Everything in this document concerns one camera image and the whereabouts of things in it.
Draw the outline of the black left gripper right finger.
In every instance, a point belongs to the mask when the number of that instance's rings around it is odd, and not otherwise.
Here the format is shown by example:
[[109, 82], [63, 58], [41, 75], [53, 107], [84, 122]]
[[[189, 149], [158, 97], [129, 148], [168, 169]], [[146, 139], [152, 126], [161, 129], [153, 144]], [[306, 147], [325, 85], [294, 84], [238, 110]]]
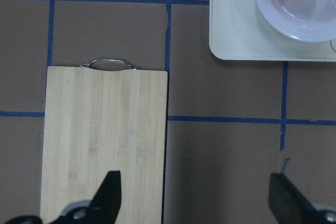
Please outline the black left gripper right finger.
[[282, 173], [269, 179], [268, 206], [278, 223], [314, 223], [317, 211]]

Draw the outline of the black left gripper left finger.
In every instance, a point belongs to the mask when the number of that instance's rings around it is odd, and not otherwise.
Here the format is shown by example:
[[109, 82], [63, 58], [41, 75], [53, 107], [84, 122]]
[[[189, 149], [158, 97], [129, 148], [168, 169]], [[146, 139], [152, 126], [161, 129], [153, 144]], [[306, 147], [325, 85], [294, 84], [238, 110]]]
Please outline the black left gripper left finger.
[[121, 173], [109, 171], [89, 204], [95, 223], [115, 223], [121, 201]]

